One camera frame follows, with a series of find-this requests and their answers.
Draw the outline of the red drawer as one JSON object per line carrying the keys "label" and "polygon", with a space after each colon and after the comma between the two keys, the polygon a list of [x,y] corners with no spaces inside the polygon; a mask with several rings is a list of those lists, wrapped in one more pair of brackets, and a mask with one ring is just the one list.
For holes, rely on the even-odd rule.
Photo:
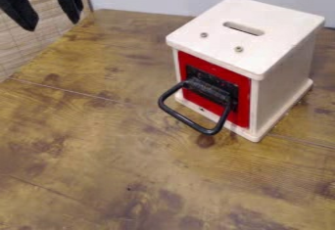
{"label": "red drawer", "polygon": [[[249,125],[249,90],[251,80],[248,77],[224,69],[195,56],[179,51],[179,72],[180,79],[196,78],[212,89],[229,95],[233,107],[228,115],[228,121],[239,127]],[[225,103],[211,97],[197,89],[181,89],[183,98],[200,106],[213,115],[221,115],[225,110]]]}

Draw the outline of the white wooden box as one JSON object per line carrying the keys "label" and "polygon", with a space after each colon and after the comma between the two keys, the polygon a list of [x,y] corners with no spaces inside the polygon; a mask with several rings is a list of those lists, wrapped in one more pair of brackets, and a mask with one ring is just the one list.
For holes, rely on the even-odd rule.
{"label": "white wooden box", "polygon": [[[309,66],[316,32],[324,18],[253,0],[223,0],[167,36],[176,84],[159,99],[160,108],[205,135],[224,128],[252,142],[261,140],[312,86]],[[177,52],[233,71],[251,80],[249,125],[228,121],[229,95],[196,78],[180,79]],[[197,89],[225,103],[213,115],[183,98]]]}

